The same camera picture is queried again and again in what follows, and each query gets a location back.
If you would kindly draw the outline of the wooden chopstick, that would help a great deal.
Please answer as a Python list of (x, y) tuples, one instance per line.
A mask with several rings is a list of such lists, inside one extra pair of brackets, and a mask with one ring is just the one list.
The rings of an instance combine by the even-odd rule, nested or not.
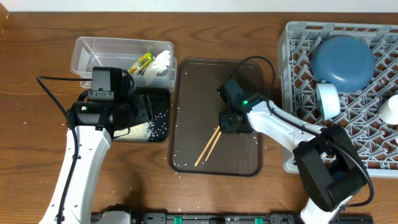
[(217, 126), (215, 128), (214, 133), (211, 135), (211, 137), (209, 138), (208, 142), (206, 143), (206, 145), (205, 145), (204, 149), (202, 150), (201, 154), (199, 155), (198, 159), (195, 161), (195, 163), (194, 163), (195, 167), (200, 163), (202, 157), (205, 155), (205, 152), (208, 150), (208, 148), (211, 148), (211, 146), (212, 146), (212, 144), (213, 144), (213, 142), (214, 142), (214, 140), (215, 140), (215, 138), (216, 138), (216, 136), (217, 136), (217, 134), (219, 132), (220, 132), (220, 126)]
[(216, 146), (216, 144), (217, 144), (217, 142), (218, 142), (220, 136), (221, 136), (221, 132), (219, 132), (219, 133), (217, 134), (217, 136), (216, 136), (216, 138), (215, 138), (215, 140), (214, 140), (214, 142), (213, 142), (213, 144), (212, 144), (212, 146), (211, 146), (211, 149), (210, 149), (208, 155), (206, 156), (205, 161), (207, 161), (208, 158), (210, 157), (210, 155), (211, 155), (211, 153), (213, 152), (213, 149), (215, 148), (215, 146)]

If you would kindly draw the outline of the yellow green snack wrapper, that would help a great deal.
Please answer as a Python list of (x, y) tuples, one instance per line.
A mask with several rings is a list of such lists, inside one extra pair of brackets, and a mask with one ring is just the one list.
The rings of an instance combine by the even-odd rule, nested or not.
[(147, 52), (144, 55), (142, 55), (131, 68), (128, 69), (128, 72), (131, 75), (139, 74), (142, 71), (144, 71), (153, 61), (154, 61), (154, 56), (150, 52)]

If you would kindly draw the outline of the light blue small bowl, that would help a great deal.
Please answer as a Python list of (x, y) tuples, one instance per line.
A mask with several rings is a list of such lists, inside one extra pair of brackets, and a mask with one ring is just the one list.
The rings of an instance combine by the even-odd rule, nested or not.
[(338, 92), (332, 83), (317, 83), (316, 93), (324, 120), (332, 119), (340, 114)]

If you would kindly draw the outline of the dark blue plate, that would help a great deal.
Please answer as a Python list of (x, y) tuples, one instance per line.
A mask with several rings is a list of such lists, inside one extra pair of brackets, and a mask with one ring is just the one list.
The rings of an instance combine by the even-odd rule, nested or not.
[(364, 42), (352, 36), (338, 35), (323, 41), (315, 49), (310, 65), (316, 81), (331, 83), (338, 92), (351, 93), (369, 85), (376, 59)]

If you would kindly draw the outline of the white cup pink inside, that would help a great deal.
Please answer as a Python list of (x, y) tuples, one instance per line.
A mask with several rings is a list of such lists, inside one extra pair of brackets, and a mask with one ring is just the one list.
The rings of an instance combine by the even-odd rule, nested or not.
[(385, 103), (379, 108), (379, 115), (381, 119), (391, 125), (398, 124), (398, 95), (391, 96)]

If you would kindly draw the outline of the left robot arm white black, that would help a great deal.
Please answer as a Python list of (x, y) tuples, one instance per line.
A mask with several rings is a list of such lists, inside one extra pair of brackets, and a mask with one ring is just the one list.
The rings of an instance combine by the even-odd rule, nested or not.
[(42, 223), (90, 223), (94, 194), (114, 132), (153, 118), (149, 97), (136, 89), (127, 70), (94, 67), (91, 88), (66, 110), (48, 88), (45, 92), (67, 122), (62, 168)]

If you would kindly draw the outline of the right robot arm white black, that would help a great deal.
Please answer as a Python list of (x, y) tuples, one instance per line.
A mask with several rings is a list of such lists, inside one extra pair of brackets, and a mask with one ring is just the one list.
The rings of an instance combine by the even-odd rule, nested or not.
[(265, 134), (292, 153), (309, 197), (300, 212), (303, 223), (334, 223), (352, 207), (349, 200), (365, 185), (369, 198), (354, 204), (365, 206), (374, 198), (374, 187), (358, 153), (339, 124), (327, 128), (306, 123), (286, 113), (259, 92), (251, 93), (230, 79), (217, 92), (226, 104), (219, 113), (223, 134)]

